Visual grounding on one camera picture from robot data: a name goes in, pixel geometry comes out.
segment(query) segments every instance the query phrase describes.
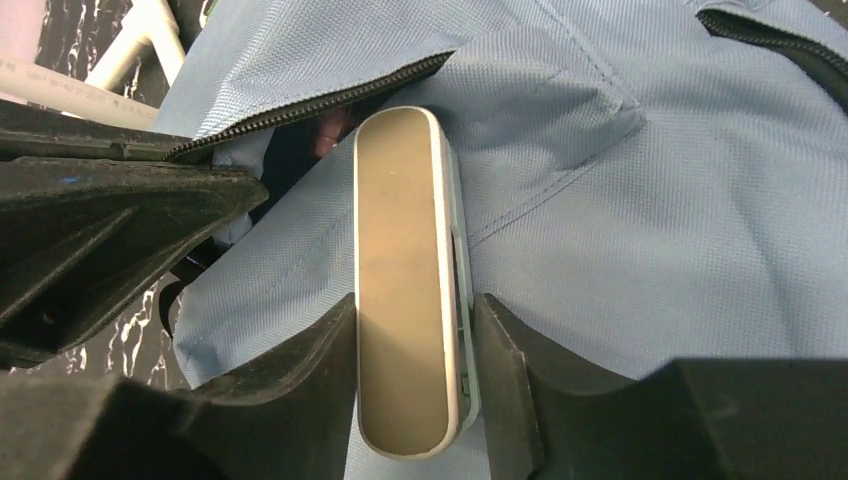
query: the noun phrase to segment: blue fabric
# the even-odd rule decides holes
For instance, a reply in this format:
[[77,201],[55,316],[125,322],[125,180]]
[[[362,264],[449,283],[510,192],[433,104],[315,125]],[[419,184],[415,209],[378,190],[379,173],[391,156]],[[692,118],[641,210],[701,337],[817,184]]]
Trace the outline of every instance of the blue fabric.
[[[155,129],[208,135],[456,50],[386,106],[431,109],[457,153],[476,291],[634,378],[676,356],[846,357],[848,119],[785,57],[709,36],[708,6],[848,57],[804,0],[220,0]],[[216,161],[259,174],[269,137]],[[353,290],[351,147],[188,287],[192,385]],[[346,476],[488,478],[482,422],[418,463],[354,425]]]

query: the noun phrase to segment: white pipe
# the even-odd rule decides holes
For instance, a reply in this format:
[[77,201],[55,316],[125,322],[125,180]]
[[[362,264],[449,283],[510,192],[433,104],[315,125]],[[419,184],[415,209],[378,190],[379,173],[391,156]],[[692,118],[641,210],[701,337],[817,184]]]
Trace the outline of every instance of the white pipe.
[[147,130],[157,110],[0,51],[0,92],[116,127]]
[[141,8],[146,17],[147,38],[162,64],[168,85],[173,85],[185,62],[185,50],[180,43],[180,27],[166,0],[133,0],[133,8]]
[[85,83],[103,90],[112,90],[118,86],[142,50],[150,46],[150,40],[145,33],[146,20],[141,10],[130,8],[121,20],[121,31],[103,56],[97,60],[94,68],[88,72]]

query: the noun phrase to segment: black marble surface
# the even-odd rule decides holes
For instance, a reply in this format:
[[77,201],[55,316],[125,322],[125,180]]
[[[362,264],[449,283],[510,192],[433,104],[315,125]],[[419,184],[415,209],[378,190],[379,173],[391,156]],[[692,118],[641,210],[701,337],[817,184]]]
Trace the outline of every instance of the black marble surface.
[[[169,0],[188,50],[204,23],[212,0]],[[813,0],[825,15],[848,28],[848,0]],[[44,29],[36,63],[84,80],[97,58],[120,31],[130,0],[47,0]],[[142,55],[116,93],[158,107],[167,93],[164,73],[152,51]],[[157,315],[160,280],[116,321],[85,345],[15,375],[92,375],[120,373],[149,385],[173,389],[186,386],[174,358],[171,341]]]

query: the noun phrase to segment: zipper teeth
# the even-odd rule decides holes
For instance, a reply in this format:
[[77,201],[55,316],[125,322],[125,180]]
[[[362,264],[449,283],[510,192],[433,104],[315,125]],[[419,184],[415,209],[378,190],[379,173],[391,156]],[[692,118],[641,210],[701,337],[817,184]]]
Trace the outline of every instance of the zipper teeth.
[[[772,47],[787,47],[794,48],[796,50],[804,50],[807,53],[811,53],[813,55],[821,57],[827,63],[829,63],[834,69],[836,69],[841,75],[848,77],[848,65],[842,57],[833,53],[827,47],[823,45],[818,45],[811,40],[807,40],[802,37],[797,37],[795,40],[777,40],[773,38],[757,38],[753,35],[746,34],[745,32],[737,33],[733,27],[727,27],[721,21],[716,20],[706,11],[701,12],[698,15],[698,18],[707,27],[707,29],[712,30],[713,32],[731,40],[737,40],[743,43],[751,43],[755,45],[761,46],[772,46]],[[791,33],[781,32],[784,35],[792,35]]]
[[257,114],[254,117],[262,117],[264,115],[267,115],[267,117],[255,119],[248,118],[236,123],[222,132],[184,143],[169,151],[165,155],[163,161],[173,161],[173,159],[177,156],[184,155],[200,148],[209,147],[249,133],[266,130],[272,127],[279,127],[300,119],[312,117],[323,113],[324,111],[331,110],[334,107],[343,106],[347,103],[361,99],[365,95],[381,93],[382,90],[395,86],[399,83],[403,83],[407,80],[411,80],[416,76],[426,74],[430,70],[441,66],[452,54],[453,52],[448,52],[427,57],[372,82],[340,92],[327,94],[327,98],[323,101],[320,101],[319,99],[304,100],[300,103],[306,103],[306,105],[297,106],[298,104],[294,104],[274,109],[284,110],[280,113],[274,114],[274,110],[270,110],[264,114]]

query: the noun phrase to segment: black zipper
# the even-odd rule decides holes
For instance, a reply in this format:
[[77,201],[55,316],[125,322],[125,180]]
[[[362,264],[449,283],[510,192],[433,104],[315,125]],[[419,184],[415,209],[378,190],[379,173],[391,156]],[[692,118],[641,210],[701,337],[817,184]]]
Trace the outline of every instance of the black zipper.
[[833,50],[808,38],[721,10],[702,10],[697,17],[713,36],[767,48],[785,56],[848,114],[848,61]]
[[401,67],[376,80],[338,92],[311,98],[302,102],[275,108],[242,120],[226,130],[198,138],[179,145],[169,151],[163,161],[177,162],[179,158],[196,150],[204,149],[235,138],[268,128],[281,127],[306,118],[314,117],[339,107],[385,93],[394,88],[422,79],[435,73],[453,52],[440,53]]

